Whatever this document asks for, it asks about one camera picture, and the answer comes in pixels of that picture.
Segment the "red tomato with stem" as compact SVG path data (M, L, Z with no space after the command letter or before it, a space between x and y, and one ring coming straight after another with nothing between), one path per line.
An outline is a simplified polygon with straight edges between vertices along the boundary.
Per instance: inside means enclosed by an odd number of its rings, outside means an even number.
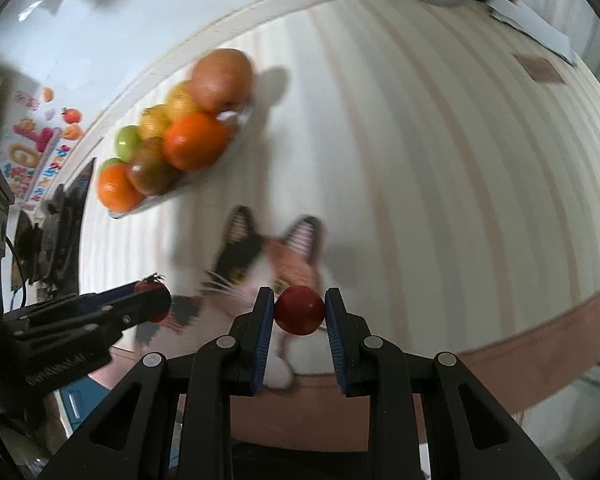
M158 273L149 275L147 278L143 278L134 285L134 292L146 292L146 290L153 290L157 288L166 288L164 284L164 276ZM149 319L149 322L160 324L169 315L169 307L163 308L160 312L155 314Z

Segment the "red cherry tomato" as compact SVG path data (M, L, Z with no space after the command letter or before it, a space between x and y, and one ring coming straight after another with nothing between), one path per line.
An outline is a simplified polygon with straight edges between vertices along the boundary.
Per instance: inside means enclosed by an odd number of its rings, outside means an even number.
M285 289L274 304L274 321L294 336L309 336L323 323L326 307L323 299L306 286Z

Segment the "yellow lemon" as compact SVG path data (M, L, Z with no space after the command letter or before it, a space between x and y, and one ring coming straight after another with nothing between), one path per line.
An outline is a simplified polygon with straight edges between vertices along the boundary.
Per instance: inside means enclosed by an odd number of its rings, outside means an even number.
M198 110L197 104L188 91L186 80L179 82L169 91L163 109L170 122L178 122Z

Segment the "orange fruit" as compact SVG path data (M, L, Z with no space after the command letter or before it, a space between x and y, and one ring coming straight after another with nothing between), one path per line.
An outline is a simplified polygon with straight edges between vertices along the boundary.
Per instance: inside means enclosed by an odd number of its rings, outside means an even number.
M162 154L182 171L211 167L230 144L230 135L214 117L201 112L188 114L166 129Z
M125 164L110 165L98 177L97 197L110 211L124 214L135 209L145 198L126 175Z

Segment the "calico cat cushion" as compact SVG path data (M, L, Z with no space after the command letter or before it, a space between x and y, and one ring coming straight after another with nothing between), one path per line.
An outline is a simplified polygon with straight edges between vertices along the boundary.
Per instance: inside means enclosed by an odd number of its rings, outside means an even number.
M262 287L275 297L294 286L316 292L322 284L318 264L323 238L324 224L314 216L301 216L282 235L273 236L259 230L249 207L235 206L210 266L196 271L188 284L166 283L169 313L137 326L135 353L155 351L176 358L197 351L250 312Z

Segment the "brown green fruit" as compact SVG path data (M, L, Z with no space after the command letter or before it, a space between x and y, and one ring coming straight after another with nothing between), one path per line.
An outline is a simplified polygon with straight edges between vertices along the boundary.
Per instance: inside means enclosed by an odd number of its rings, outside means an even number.
M154 136L140 141L129 161L126 174L138 192L145 196L169 192L182 176L163 156L163 138Z

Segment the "small green apple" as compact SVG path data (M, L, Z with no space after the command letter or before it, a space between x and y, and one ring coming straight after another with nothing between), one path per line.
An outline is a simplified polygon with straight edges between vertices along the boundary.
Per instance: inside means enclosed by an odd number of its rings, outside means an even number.
M120 128L114 138L114 151L117 158L122 162L129 162L141 140L140 129L136 125Z

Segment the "yellow fruit left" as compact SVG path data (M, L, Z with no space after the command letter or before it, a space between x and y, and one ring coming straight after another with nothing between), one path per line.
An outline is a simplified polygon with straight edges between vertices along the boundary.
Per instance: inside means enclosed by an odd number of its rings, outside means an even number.
M147 107L140 114L138 123L138 132L142 139L162 138L164 132L171 125L170 119L166 116L163 105Z

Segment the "colourful fruit poster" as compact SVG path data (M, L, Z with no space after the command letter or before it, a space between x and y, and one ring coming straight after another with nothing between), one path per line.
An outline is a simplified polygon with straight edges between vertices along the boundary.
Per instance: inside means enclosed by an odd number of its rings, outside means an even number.
M82 110L52 87L9 93L0 123L0 168L15 204L34 211L84 137Z

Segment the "brown round fruit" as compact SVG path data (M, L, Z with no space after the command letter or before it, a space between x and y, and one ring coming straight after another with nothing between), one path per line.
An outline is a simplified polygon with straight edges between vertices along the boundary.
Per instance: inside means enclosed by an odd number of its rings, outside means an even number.
M201 110L219 115L247 104L253 78L250 58L244 52L216 49L194 66L187 90Z

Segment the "striped bed sheet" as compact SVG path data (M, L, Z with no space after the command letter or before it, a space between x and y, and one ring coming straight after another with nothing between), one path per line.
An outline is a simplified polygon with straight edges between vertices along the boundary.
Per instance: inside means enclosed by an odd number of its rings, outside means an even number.
M86 292L210 266L237 205L324 224L321 288L403 350L456 353L514 413L600 362L600 83L480 6L337 0L230 40L258 73L219 172L85 208Z

